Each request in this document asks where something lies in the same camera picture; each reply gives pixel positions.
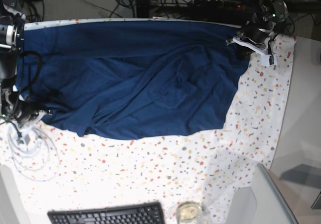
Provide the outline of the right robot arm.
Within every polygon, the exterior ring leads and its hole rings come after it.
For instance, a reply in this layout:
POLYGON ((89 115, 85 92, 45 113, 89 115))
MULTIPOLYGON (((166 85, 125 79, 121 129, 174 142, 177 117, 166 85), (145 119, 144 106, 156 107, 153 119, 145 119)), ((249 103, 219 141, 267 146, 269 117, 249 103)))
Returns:
POLYGON ((24 47, 24 16, 8 11, 1 2, 1 118, 7 123, 24 126, 39 116, 40 110, 32 103, 20 100, 20 95, 32 89, 42 68, 41 56, 34 51, 22 51, 24 47), (38 67, 28 85, 14 92, 17 80, 17 62, 27 56, 34 56, 38 67))

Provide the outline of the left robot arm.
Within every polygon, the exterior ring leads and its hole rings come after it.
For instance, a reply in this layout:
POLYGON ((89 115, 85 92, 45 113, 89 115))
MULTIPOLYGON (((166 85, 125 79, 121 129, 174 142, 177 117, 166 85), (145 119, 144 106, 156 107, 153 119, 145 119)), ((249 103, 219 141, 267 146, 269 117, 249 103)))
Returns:
POLYGON ((252 0, 255 11, 252 20, 239 32, 242 41, 261 46, 270 37, 277 23, 285 21, 288 10, 284 0, 252 0))

